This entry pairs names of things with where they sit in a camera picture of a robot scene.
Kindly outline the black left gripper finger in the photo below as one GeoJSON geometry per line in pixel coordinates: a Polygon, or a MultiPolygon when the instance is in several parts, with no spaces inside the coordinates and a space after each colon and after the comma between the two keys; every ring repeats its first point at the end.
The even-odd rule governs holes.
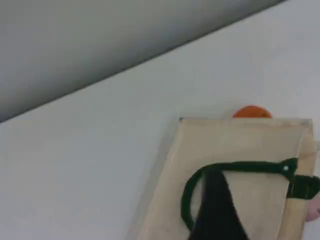
{"type": "Polygon", "coordinates": [[[191,240],[247,240],[225,175],[220,170],[204,172],[201,205],[191,240]]]}

